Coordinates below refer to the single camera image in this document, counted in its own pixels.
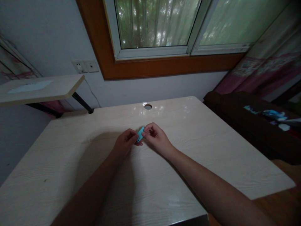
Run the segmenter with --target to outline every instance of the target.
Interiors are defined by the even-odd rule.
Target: wood grain
[[[9,81],[0,85],[0,107],[70,98],[82,83],[84,78],[85,76],[80,74]],[[52,82],[41,90],[12,94],[7,93],[12,89],[18,88],[19,86],[25,85],[27,83],[35,83],[40,81]]]
[[[228,71],[245,53],[115,61],[103,1],[77,0],[104,80]]]
[[[294,182],[196,97],[70,112],[53,119],[0,188],[3,225],[49,225],[111,151],[117,136],[156,122],[176,148],[250,199]],[[107,192],[98,224],[169,225],[205,215],[176,171],[134,146]]]

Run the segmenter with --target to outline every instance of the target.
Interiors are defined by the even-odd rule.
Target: black metal leg
[[[92,114],[94,112],[94,108],[90,108],[90,106],[76,93],[72,95],[74,99],[76,99],[84,108],[88,110],[89,114]]]
[[[60,118],[64,114],[64,113],[59,113],[55,110],[52,110],[52,109],[50,109],[50,108],[48,108],[48,107],[46,107],[42,104],[39,104],[39,103],[26,104],[26,105],[28,105],[30,107],[33,107],[35,109],[41,110],[43,112],[46,112],[48,114],[51,114],[51,115],[55,116],[56,118]]]

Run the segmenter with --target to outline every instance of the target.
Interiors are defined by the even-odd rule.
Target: wooden window frame
[[[104,80],[228,71],[245,53],[115,60],[103,0],[77,0]]]

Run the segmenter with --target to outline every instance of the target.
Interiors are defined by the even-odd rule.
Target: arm
[[[222,225],[275,225],[235,187],[177,150],[164,131],[155,123],[148,124],[142,135],[177,168],[219,223]]]
[[[94,223],[114,172],[133,144],[142,145],[141,142],[137,143],[138,137],[134,130],[128,129],[117,138],[109,156],[63,208],[51,224],[52,226]]]

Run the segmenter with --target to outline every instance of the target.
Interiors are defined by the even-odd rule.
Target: hand
[[[154,122],[146,125],[142,136],[149,141],[155,149],[167,158],[175,147],[170,143],[164,131]]]
[[[127,129],[117,138],[111,155],[119,159],[124,159],[131,149],[132,145],[140,146],[142,142],[137,143],[139,135],[135,130]]]

